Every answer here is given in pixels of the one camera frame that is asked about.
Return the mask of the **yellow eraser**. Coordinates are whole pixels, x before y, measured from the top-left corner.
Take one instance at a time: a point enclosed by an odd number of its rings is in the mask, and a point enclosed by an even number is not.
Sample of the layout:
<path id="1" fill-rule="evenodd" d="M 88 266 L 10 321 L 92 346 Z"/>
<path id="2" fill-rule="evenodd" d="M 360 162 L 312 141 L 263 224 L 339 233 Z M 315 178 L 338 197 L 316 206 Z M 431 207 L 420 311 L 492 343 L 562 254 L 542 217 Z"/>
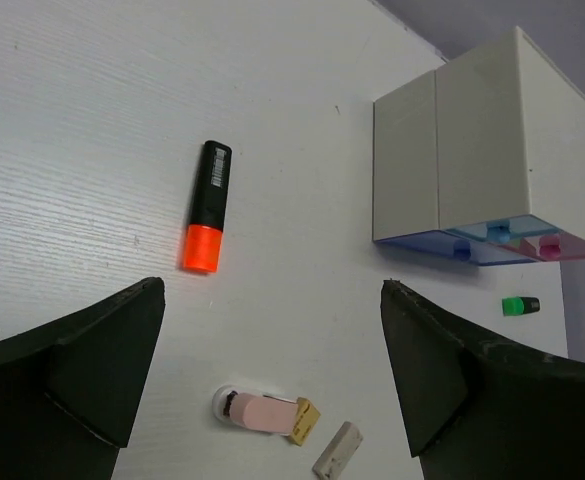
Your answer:
<path id="1" fill-rule="evenodd" d="M 305 397 L 296 400 L 297 414 L 288 441 L 296 446 L 303 446 L 317 424 L 321 414 L 315 405 Z"/>

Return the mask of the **pink correction tape dispenser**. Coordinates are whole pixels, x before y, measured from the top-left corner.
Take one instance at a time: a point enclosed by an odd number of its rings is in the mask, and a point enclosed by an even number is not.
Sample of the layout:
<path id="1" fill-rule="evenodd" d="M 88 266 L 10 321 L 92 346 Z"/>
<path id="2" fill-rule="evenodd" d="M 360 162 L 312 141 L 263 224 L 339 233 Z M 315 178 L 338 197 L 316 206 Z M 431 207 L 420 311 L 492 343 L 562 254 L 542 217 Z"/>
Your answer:
<path id="1" fill-rule="evenodd" d="M 213 395 L 212 411 L 219 421 L 232 427 L 288 436 L 296 422 L 298 404 L 260 390 L 225 385 Z"/>

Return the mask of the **orange black highlighter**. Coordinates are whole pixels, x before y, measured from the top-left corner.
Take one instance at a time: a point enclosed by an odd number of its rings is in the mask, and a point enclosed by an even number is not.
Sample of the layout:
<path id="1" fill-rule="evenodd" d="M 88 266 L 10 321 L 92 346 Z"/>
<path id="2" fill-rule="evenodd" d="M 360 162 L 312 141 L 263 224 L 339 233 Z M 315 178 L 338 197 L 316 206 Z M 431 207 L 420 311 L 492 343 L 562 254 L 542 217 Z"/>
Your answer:
<path id="1" fill-rule="evenodd" d="M 232 150 L 207 140 L 191 195 L 181 267 L 210 274 L 218 269 L 229 193 Z"/>

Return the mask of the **pink drawer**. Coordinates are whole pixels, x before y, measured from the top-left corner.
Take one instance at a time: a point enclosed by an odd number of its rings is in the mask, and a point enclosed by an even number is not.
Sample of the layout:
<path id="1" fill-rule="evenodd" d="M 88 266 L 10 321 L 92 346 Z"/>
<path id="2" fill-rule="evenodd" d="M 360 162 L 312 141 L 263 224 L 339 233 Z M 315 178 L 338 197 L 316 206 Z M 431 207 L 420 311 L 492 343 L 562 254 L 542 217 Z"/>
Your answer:
<path id="1" fill-rule="evenodd" d="M 513 238 L 502 248 L 535 261 L 585 260 L 585 240 L 566 232 Z"/>

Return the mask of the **white drawer cabinet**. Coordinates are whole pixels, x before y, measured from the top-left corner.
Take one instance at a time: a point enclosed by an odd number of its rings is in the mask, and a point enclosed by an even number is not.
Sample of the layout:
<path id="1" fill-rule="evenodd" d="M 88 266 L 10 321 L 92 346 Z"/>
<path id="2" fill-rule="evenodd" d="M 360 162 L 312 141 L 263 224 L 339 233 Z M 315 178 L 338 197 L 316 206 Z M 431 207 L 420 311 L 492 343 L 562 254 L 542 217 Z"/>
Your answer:
<path id="1" fill-rule="evenodd" d="M 520 28 L 376 100 L 373 237 L 532 216 L 585 240 L 585 94 Z"/>

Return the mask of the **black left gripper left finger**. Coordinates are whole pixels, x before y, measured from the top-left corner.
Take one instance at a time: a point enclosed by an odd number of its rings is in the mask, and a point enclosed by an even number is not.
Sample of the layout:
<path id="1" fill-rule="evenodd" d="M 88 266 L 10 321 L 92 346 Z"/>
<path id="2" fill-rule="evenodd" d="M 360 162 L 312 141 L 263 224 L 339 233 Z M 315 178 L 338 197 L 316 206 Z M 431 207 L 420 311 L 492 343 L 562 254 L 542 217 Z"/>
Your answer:
<path id="1" fill-rule="evenodd" d="M 109 479 L 165 311 L 158 277 L 0 341 L 0 479 Z"/>

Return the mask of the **light blue drawer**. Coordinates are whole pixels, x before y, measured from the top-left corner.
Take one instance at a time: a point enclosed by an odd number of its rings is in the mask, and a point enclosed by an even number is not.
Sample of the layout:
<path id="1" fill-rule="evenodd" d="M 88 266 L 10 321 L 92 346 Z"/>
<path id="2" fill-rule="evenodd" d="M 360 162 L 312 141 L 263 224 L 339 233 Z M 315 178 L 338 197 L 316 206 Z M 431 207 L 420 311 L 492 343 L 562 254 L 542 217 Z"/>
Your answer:
<path id="1" fill-rule="evenodd" d="M 447 229 L 447 232 L 478 242 L 504 245 L 513 240 L 553 235 L 560 231 L 534 215 L 490 220 Z"/>

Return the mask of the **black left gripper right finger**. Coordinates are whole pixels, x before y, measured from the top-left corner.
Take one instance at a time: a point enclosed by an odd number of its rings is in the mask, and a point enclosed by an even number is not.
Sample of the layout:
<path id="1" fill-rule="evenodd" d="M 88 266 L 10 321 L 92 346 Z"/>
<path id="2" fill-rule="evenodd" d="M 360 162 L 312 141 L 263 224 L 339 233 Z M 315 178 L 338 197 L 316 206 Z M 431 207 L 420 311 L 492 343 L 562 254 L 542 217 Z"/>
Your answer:
<path id="1" fill-rule="evenodd" d="M 585 363 L 510 340 L 396 280 L 381 319 L 427 479 L 585 479 Z"/>

